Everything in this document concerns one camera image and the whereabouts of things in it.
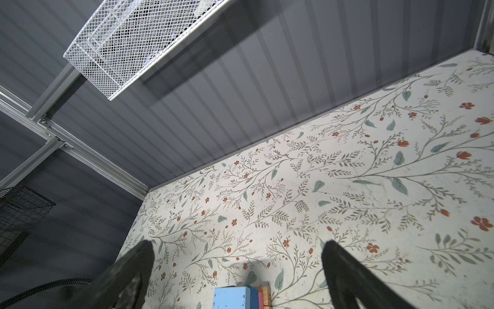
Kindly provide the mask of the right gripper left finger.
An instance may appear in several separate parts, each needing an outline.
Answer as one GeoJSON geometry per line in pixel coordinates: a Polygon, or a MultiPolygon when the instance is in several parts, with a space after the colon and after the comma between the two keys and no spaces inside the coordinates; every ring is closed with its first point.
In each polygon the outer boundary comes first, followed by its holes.
{"type": "Polygon", "coordinates": [[[142,308],[153,264],[153,243],[139,242],[76,294],[73,308],[142,308]]]}

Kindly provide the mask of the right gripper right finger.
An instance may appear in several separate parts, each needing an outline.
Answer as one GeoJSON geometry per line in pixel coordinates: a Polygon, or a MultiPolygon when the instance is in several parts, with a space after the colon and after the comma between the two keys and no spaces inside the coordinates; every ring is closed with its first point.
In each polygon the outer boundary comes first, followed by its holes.
{"type": "Polygon", "coordinates": [[[335,241],[321,255],[325,282],[334,308],[412,308],[335,241]]]}

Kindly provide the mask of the natural wood block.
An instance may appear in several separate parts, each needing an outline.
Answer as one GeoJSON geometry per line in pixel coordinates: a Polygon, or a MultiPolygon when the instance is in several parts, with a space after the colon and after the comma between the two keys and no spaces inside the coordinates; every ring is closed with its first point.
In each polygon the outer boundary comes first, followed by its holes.
{"type": "Polygon", "coordinates": [[[264,296],[264,309],[271,309],[271,296],[270,296],[270,287],[269,286],[258,286],[255,287],[258,291],[261,291],[264,296]]]}

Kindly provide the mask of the dark blue cube front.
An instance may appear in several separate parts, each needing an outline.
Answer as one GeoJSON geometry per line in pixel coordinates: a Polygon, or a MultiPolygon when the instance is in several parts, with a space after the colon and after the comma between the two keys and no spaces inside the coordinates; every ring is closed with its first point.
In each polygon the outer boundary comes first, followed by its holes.
{"type": "Polygon", "coordinates": [[[260,296],[259,296],[259,291],[251,286],[247,286],[249,296],[250,296],[250,302],[249,305],[246,306],[248,309],[260,309],[262,306],[262,303],[260,302],[260,296]]]}

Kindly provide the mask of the light blue rectangular block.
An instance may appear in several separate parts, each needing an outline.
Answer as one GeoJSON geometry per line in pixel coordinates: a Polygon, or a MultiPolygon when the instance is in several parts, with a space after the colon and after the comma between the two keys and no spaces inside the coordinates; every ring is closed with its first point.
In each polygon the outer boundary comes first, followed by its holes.
{"type": "Polygon", "coordinates": [[[213,309],[250,308],[250,290],[248,287],[222,287],[214,290],[213,309]]]}

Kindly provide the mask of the pink rectangular block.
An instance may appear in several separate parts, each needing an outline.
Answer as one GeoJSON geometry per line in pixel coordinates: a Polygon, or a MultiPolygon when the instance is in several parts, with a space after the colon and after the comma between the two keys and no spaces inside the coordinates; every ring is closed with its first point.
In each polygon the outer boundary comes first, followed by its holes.
{"type": "Polygon", "coordinates": [[[258,291],[259,295],[259,309],[264,309],[264,296],[261,291],[258,291]]]}

